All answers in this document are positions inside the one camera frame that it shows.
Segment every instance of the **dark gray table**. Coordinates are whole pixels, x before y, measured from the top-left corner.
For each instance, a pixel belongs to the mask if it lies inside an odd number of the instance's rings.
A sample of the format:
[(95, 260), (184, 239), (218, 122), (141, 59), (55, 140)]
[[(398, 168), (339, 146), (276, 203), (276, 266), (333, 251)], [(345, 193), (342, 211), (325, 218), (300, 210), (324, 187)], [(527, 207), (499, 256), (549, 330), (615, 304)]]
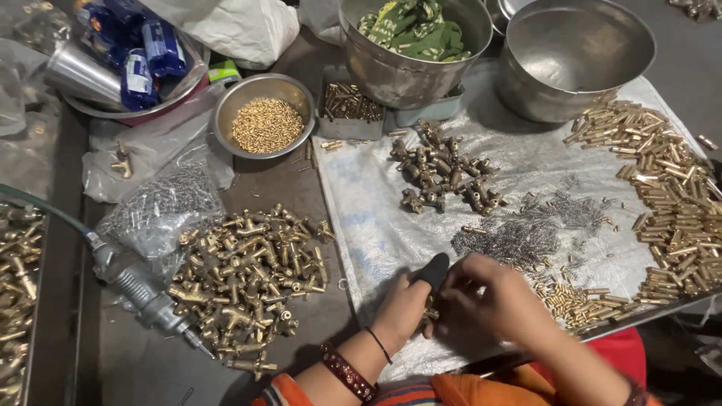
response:
[[(719, 75), (722, 72), (722, 42), (717, 40), (722, 35), (722, 22), (696, 24), (678, 9), (667, 6), (664, 0), (619, 0), (619, 3), (640, 15), (657, 37), (658, 57), (646, 77), (693, 134), (704, 134), (722, 144), (722, 135), (715, 131), (716, 115), (722, 111), (722, 97), (718, 95), (722, 90), (722, 77)], [(493, 56), (500, 44), (500, 40), (495, 40), (488, 54)], [(315, 93), (323, 65), (341, 60), (338, 48), (319, 41), (304, 29), (272, 72), (295, 77)], [(67, 115), (67, 122), (78, 122), (76, 115)], [(82, 141), (78, 141), (77, 132), (61, 134), (62, 144), (78, 142)], [(276, 202), (290, 202), (289, 196), (293, 196), (294, 211), (326, 217), (323, 192), (316, 173), (311, 170), (298, 173), (296, 169), (305, 166), (304, 162), (290, 164), (302, 153), (303, 150), (299, 149), (287, 157), (262, 163), (237, 160), (236, 172), (241, 174), (238, 184), (223, 194), (229, 211), (241, 211), (243, 208), (267, 210)], [(722, 152), (710, 156), (722, 157)], [(64, 159), (79, 160), (79, 155)], [(72, 172), (77, 176), (77, 168), (72, 167)], [(56, 184), (63, 182), (67, 184), (68, 178), (59, 173)], [(85, 204), (86, 220), (89, 223), (97, 221), (103, 212), (102, 207), (87, 200)], [(55, 255), (60, 256), (61, 253), (58, 251)], [(336, 282), (342, 276), (334, 247), (325, 246), (323, 255), (331, 257), (331, 277)], [(77, 352), (73, 363), (73, 390), (68, 403), (174, 406), (192, 389), (186, 406), (244, 405), (258, 394), (261, 387), (252, 382), (248, 374), (226, 369), (221, 363), (205, 358), (199, 351), (190, 350), (180, 339), (165, 340), (156, 332), (143, 330), (133, 320), (132, 314), (111, 306), (111, 296), (99, 288), (88, 267), (90, 262), (87, 257), (84, 258), (85, 267), (78, 275), (81, 311), (75, 325), (76, 340), (71, 344)], [(659, 309), (645, 317), (632, 319), (629, 324), (678, 311), (689, 304), (682, 302), (675, 307)], [(51, 312), (52, 309), (46, 308), (45, 311)], [(302, 370), (316, 359), (316, 346), (320, 342), (341, 342), (357, 331), (349, 299), (335, 288), (335, 283), (330, 285), (326, 294), (317, 295), (309, 302), (299, 302), (295, 313), (301, 318), (297, 336), (276, 340), (269, 348), (270, 361), (290, 373)], [(595, 334), (611, 330), (595, 330)], [(499, 353), (496, 348), (489, 348), (487, 352), (489, 356)], [(32, 388), (42, 391), (40, 384)], [(49, 404), (41, 401), (31, 403)]]

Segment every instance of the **blue packet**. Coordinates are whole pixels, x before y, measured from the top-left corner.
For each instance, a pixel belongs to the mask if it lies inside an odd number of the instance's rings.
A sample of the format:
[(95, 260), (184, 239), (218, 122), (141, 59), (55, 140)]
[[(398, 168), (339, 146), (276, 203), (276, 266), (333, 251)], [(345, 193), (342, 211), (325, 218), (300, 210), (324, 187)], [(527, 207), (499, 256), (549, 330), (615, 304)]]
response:
[(141, 7), (133, 0), (103, 0), (104, 5), (125, 24), (135, 35), (141, 36), (140, 30), (145, 22)]
[(146, 20), (141, 30), (145, 51), (148, 53), (148, 67), (155, 77), (186, 75), (186, 58), (183, 55), (173, 26), (159, 18)]
[(123, 66), (121, 101), (130, 111), (143, 111), (158, 104), (158, 92), (142, 48), (132, 50)]
[(97, 4), (85, 4), (77, 15), (88, 29), (90, 45), (112, 67), (123, 67), (128, 52), (136, 48), (129, 29), (109, 9)]

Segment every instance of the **green cloth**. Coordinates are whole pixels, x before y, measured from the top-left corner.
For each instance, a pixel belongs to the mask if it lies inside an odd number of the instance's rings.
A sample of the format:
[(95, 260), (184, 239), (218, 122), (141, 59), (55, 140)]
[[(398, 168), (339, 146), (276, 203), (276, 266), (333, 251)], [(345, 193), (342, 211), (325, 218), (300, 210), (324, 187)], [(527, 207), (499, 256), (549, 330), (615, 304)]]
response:
[(436, 0), (390, 1), (378, 12), (368, 12), (358, 29), (384, 48), (423, 61), (462, 61), (464, 52), (461, 28), (444, 21)]

